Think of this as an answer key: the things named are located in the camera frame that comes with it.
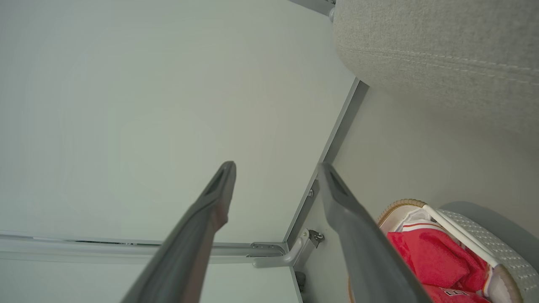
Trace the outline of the white laundry basket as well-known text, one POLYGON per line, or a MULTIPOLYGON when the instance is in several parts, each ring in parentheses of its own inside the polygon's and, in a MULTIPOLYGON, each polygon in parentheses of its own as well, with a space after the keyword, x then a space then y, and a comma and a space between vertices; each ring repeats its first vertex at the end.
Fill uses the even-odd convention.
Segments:
MULTIPOLYGON (((382 227, 384 223, 394 228, 400 218, 419 208, 427 211, 446 228, 448 233, 455 236, 494 268, 494 272, 501 277, 507 287, 511 303, 539 303, 539 272, 509 245, 464 215, 435 209, 415 199, 403 199, 389 206, 376 224, 385 234, 382 227)), ((355 303, 350 282, 349 295, 352 303, 355 303)))

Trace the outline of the red and white garment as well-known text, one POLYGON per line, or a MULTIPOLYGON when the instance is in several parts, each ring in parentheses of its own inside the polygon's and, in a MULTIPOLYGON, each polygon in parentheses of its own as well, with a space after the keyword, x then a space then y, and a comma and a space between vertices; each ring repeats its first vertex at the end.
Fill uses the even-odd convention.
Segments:
POLYGON ((494 268, 424 209, 382 227, 433 303, 511 303, 494 268))

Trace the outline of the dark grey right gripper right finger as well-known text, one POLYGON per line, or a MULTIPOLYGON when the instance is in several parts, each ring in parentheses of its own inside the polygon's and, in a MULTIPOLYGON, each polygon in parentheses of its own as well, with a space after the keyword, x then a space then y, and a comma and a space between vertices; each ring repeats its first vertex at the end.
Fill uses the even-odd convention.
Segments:
POLYGON ((432 303, 331 164, 318 165, 318 182, 326 220, 339 236, 355 303, 432 303))

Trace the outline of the grey curved partition support foot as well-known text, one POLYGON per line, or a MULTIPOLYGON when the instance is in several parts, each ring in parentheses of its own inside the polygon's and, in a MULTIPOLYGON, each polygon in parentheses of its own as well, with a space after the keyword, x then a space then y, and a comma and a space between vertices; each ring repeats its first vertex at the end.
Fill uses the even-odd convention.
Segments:
POLYGON ((276 257, 255 258, 252 265, 256 268, 302 267, 312 250, 317 248, 317 245, 312 240, 312 235, 316 235, 316 233, 309 229, 304 229, 288 253, 276 257))

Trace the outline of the grey fabric sofa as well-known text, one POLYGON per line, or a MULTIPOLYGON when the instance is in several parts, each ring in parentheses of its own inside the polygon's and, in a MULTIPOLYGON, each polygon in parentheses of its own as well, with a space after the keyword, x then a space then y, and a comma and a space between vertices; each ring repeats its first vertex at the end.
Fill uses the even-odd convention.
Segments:
POLYGON ((337 0, 333 30, 371 87, 539 140, 539 0, 337 0))

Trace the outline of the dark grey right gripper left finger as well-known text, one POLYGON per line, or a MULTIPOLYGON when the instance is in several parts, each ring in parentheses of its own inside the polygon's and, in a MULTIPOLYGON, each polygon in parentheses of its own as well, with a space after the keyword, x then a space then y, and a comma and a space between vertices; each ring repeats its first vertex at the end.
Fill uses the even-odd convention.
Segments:
POLYGON ((236 165, 224 162, 121 303, 200 303, 215 233, 228 221, 236 165))

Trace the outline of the grey partition bottom rail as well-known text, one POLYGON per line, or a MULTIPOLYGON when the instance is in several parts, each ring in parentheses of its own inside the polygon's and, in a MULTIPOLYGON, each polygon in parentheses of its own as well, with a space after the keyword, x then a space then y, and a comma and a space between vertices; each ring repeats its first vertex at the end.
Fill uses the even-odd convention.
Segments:
POLYGON ((310 180, 307 184, 307 188, 302 195, 299 206, 294 214, 293 220, 289 225, 289 228, 285 234, 283 243, 286 244, 287 248, 290 249, 295 240, 300 234, 300 228, 303 226, 308 213, 312 208, 312 204, 315 201, 316 195, 318 194, 318 181, 317 181, 317 167, 320 162, 333 163, 335 161, 339 150, 343 142, 345 141, 346 136, 356 119, 356 116, 359 112, 360 106, 362 105, 366 93, 369 90, 369 86, 362 82, 357 77, 352 83, 352 87, 349 90, 348 96, 343 104, 341 111, 335 125, 331 131, 329 138, 327 139, 326 145, 322 150, 322 154, 319 157, 317 163, 315 164, 314 172, 310 177, 310 180))

